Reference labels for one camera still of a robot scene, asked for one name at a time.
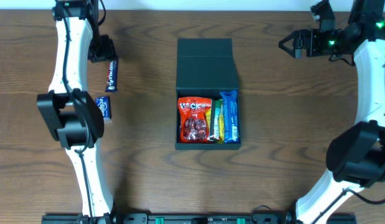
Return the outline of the dark blue chocolate bar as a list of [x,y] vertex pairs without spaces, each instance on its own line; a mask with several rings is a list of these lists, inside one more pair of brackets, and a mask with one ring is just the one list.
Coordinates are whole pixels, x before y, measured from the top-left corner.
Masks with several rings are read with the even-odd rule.
[[106,92],[117,92],[118,78],[118,59],[112,60],[108,64]]

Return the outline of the blue eclipse mint tin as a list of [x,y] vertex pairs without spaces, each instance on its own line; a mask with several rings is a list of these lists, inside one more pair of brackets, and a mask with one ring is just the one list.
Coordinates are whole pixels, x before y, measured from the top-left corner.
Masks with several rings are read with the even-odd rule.
[[108,96],[99,96],[95,99],[96,105],[102,113],[104,122],[112,119],[110,98]]

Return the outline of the blue cookie packet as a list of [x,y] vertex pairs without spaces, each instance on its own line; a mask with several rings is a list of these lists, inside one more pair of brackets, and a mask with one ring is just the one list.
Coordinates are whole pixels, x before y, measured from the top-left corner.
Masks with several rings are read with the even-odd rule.
[[238,143],[239,137],[239,115],[238,115],[238,92],[237,90],[220,92],[223,103],[224,117],[224,142]]

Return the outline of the dark green box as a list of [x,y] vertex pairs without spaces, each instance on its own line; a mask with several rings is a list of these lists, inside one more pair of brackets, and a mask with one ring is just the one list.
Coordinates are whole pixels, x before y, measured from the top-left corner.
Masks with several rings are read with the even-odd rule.
[[177,41],[176,98],[198,96],[218,100],[222,91],[240,92],[231,39]]

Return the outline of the red candy bag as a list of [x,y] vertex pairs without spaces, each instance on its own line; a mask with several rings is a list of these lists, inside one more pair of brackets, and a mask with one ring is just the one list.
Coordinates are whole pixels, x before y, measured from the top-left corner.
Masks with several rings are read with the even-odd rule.
[[206,115],[211,110],[212,100],[197,96],[178,99],[180,114],[179,140],[183,143],[205,143],[209,139]]

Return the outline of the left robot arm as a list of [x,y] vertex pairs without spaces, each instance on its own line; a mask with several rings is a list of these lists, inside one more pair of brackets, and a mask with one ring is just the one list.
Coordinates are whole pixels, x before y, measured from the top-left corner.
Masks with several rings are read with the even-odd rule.
[[120,223],[101,159],[104,118],[88,92],[87,64],[116,59],[113,41],[101,35],[103,1],[56,1],[55,70],[37,108],[52,138],[68,155],[82,196],[76,215],[46,214],[43,223]]

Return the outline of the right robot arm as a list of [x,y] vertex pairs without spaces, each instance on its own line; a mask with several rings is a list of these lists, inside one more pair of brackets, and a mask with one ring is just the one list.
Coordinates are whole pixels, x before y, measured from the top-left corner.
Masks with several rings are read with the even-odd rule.
[[314,187],[299,198],[279,223],[354,223],[336,210],[364,189],[385,182],[385,19],[384,1],[355,1],[348,25],[335,26],[328,1],[311,7],[319,28],[296,30],[287,40],[289,55],[326,56],[344,61],[358,74],[358,107],[354,125],[332,140],[326,170]]

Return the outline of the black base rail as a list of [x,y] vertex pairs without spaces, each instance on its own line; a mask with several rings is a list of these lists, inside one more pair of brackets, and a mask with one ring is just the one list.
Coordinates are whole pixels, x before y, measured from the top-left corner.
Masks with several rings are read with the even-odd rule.
[[104,215],[89,218],[85,215],[42,216],[42,224],[280,224],[285,223],[282,215],[275,212],[256,213],[254,215],[147,215],[145,213],[127,213],[123,215]]

